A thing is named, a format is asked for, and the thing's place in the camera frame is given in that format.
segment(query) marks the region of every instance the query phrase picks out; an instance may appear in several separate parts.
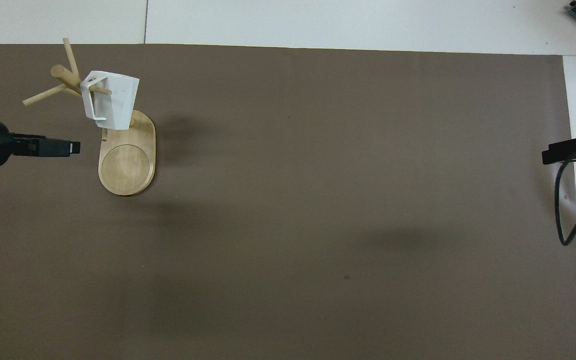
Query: cable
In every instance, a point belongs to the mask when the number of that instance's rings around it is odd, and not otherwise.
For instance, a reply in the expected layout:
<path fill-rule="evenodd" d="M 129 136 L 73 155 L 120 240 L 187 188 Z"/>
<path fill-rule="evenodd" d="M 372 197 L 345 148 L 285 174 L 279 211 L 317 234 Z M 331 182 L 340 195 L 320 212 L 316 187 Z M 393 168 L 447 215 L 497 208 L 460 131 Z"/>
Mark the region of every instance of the cable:
<path fill-rule="evenodd" d="M 559 236 L 559 241 L 563 246 L 568 246 L 570 242 L 576 235 L 576 223 L 570 230 L 569 235 L 564 239 L 563 231 L 562 231 L 562 219 L 560 215 L 560 183 L 562 182 L 562 173 L 566 166 L 572 162 L 572 160 L 576 158 L 576 151 L 573 152 L 567 159 L 564 161 L 559 170 L 557 171 L 557 177 L 555 177 L 555 222 L 557 223 L 557 235 Z"/>

